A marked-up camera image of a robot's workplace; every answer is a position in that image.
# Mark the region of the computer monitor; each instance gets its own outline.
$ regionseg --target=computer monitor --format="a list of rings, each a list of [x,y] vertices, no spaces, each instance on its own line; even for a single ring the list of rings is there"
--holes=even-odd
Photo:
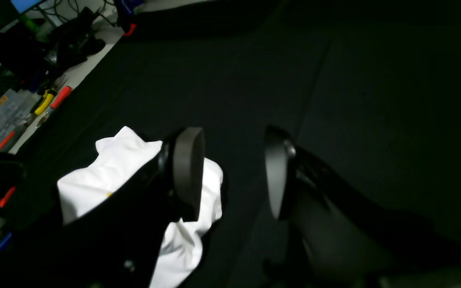
[[[45,0],[0,0],[0,29]]]

